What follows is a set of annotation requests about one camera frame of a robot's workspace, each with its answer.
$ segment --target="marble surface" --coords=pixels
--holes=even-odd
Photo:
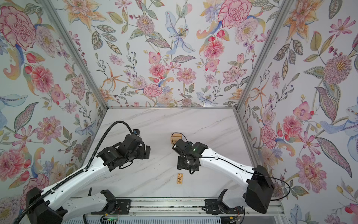
[[[214,197],[235,185],[206,167],[200,167],[193,175],[177,170],[178,155],[170,143],[173,132],[181,132],[193,143],[201,142],[223,156],[251,165],[232,109],[109,109],[85,163],[105,130],[117,120],[141,131],[143,142],[151,147],[150,158],[136,159],[129,168],[113,170],[76,196],[87,196],[92,187],[92,194],[109,189],[116,197]],[[123,141],[128,133],[124,125],[117,124],[99,150]],[[176,183],[178,173],[183,173],[182,185]]]

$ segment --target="wooden block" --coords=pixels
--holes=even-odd
[[[170,142],[172,145],[174,145],[179,139],[182,139],[182,135],[178,133],[173,134],[173,139],[170,136]]]

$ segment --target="wall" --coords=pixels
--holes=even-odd
[[[52,3],[114,107],[233,106],[280,6],[279,0]]]
[[[81,166],[104,114],[36,1],[0,1],[0,223]]]
[[[357,7],[295,1],[240,109],[292,224],[358,223]]]

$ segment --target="metal vent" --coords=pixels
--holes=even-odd
[[[100,217],[87,217],[88,224],[100,224]],[[120,217],[105,224],[221,224],[220,217]],[[82,217],[77,217],[63,224],[84,224]]]

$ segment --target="small wooden block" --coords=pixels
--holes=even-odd
[[[173,138],[170,136],[170,142],[174,145],[179,139],[182,139],[182,135],[178,133],[173,134]]]
[[[183,174],[182,173],[178,173],[178,181],[176,183],[183,184]]]

